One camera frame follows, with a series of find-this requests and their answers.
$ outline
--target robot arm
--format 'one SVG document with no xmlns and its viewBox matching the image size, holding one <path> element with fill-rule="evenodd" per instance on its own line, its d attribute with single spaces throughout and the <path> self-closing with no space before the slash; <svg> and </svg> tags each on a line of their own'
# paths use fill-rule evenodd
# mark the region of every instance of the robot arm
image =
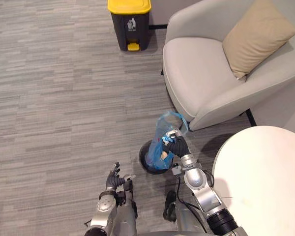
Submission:
<svg viewBox="0 0 295 236">
<path fill-rule="evenodd" d="M 99 195 L 96 213 L 90 222 L 90 228 L 85 236 L 109 236 L 113 227 L 117 207 L 125 201 L 124 192 L 116 193 L 117 187 L 132 180 L 135 175 L 119 177 L 119 163 L 116 162 L 106 180 L 106 191 Z"/>
<path fill-rule="evenodd" d="M 175 176 L 184 172 L 184 181 L 194 193 L 200 211 L 214 234 L 222 236 L 234 233 L 236 236 L 246 236 L 246 232 L 242 227 L 238 227 L 214 188 L 209 186 L 198 159 L 190 153 L 187 142 L 179 130 L 165 134 L 163 150 L 167 153 L 171 151 L 180 157 L 182 165 L 173 167 L 172 172 Z"/>
</svg>

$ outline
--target blue plastic bag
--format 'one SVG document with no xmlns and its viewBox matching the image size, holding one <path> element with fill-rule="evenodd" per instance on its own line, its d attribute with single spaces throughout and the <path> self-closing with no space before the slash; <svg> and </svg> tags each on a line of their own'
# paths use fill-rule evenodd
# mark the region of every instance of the blue plastic bag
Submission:
<svg viewBox="0 0 295 236">
<path fill-rule="evenodd" d="M 148 149 L 148 154 L 146 157 L 146 163 L 156 169 L 156 170 L 164 170 L 168 169 L 171 166 L 172 159 L 174 157 L 174 154 L 169 153 L 168 156 L 163 160 L 161 158 L 162 152 L 163 152 L 163 146 L 162 146 L 162 137 L 168 132 L 173 129 L 176 129 L 173 127 L 171 123 L 169 123 L 166 118 L 168 116 L 176 116 L 180 118 L 183 122 L 183 124 L 186 126 L 186 132 L 188 131 L 188 125 L 183 117 L 183 115 L 175 112 L 168 111 L 165 114 L 163 114 L 157 121 L 156 124 L 156 131 L 155 131 L 155 137 L 152 140 L 151 145 Z"/>
</svg>

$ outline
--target trash can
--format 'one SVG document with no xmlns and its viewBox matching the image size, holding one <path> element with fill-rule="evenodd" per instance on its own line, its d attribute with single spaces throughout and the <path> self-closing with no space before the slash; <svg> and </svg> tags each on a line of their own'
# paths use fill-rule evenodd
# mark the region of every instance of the trash can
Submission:
<svg viewBox="0 0 295 236">
<path fill-rule="evenodd" d="M 122 51 L 139 51 L 148 47 L 150 0 L 108 0 L 114 28 Z"/>
</svg>

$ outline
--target white table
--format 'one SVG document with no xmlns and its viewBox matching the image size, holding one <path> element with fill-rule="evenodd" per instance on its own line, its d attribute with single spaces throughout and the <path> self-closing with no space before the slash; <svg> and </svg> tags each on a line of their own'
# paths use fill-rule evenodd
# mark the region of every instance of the white table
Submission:
<svg viewBox="0 0 295 236">
<path fill-rule="evenodd" d="M 214 188 L 249 236 L 295 236 L 295 133 L 245 129 L 220 148 Z"/>
</svg>

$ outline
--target white wall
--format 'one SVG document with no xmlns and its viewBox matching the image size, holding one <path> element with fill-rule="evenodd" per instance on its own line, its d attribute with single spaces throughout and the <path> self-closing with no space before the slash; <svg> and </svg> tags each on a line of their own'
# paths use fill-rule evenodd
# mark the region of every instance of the white wall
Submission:
<svg viewBox="0 0 295 236">
<path fill-rule="evenodd" d="M 169 18 L 177 11 L 200 0 L 151 0 L 152 10 L 149 16 L 150 25 L 166 25 Z"/>
<path fill-rule="evenodd" d="M 257 125 L 272 125 L 295 133 L 295 80 L 250 109 Z"/>
</svg>

